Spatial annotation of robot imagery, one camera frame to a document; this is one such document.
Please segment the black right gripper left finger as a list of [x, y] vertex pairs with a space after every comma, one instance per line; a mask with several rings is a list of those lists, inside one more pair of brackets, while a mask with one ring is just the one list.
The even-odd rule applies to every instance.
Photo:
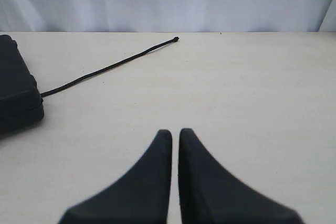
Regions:
[[67, 209], [60, 223], [166, 223], [172, 135], [158, 130], [141, 158], [115, 183]]

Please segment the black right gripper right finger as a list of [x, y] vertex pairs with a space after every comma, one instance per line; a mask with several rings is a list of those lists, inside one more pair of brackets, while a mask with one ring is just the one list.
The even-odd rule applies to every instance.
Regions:
[[179, 137], [182, 223], [302, 223], [300, 215], [244, 184], [205, 148], [192, 129]]

